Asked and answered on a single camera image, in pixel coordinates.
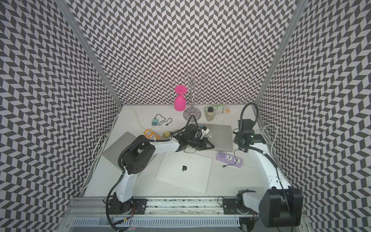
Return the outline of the yellow charger adapter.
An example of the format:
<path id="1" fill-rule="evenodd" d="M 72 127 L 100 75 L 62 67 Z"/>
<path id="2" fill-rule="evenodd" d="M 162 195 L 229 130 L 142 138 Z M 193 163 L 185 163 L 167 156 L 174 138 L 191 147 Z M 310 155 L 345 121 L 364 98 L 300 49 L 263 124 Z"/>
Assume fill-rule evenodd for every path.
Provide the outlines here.
<path id="1" fill-rule="evenodd" d="M 170 138 L 171 137 L 171 133 L 169 131 L 166 131 L 163 133 L 163 138 Z"/>

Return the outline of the teal charger adapter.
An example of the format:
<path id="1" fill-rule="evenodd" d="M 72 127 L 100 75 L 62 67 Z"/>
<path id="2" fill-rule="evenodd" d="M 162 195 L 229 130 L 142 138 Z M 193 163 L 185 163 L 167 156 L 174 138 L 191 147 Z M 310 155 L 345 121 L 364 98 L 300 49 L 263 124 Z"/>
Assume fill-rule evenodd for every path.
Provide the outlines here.
<path id="1" fill-rule="evenodd" d="M 152 119 L 152 126 L 157 126 L 158 125 L 158 119 Z"/>

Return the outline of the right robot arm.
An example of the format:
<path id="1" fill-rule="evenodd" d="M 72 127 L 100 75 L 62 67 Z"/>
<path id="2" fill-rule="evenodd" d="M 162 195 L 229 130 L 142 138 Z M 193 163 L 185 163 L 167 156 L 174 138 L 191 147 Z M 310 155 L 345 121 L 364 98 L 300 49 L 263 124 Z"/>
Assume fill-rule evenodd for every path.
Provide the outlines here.
<path id="1" fill-rule="evenodd" d="M 298 227 L 301 223 L 303 194 L 284 178 L 269 153 L 253 147 L 254 140 L 258 138 L 253 126 L 254 122 L 250 119 L 238 120 L 238 131 L 234 133 L 233 142 L 238 145 L 239 151 L 253 151 L 258 170 L 266 181 L 266 190 L 263 195 L 255 190 L 240 190 L 236 195 L 236 207 L 243 214 L 258 214 L 267 228 Z"/>

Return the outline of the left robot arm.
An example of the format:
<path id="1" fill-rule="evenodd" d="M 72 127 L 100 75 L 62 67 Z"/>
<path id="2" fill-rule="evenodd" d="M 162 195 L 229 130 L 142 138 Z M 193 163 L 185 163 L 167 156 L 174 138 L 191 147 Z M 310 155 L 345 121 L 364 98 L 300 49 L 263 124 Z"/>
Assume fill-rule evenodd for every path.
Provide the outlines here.
<path id="1" fill-rule="evenodd" d="M 118 166 L 122 171 L 119 180 L 110 189 L 105 202 L 107 215 L 125 214 L 133 208 L 133 192 L 138 175 L 147 167 L 155 154 L 180 152 L 187 147 L 196 151 L 211 150 L 215 145 L 205 136 L 207 127 L 189 124 L 170 133 L 170 137 L 138 136 L 118 157 Z"/>

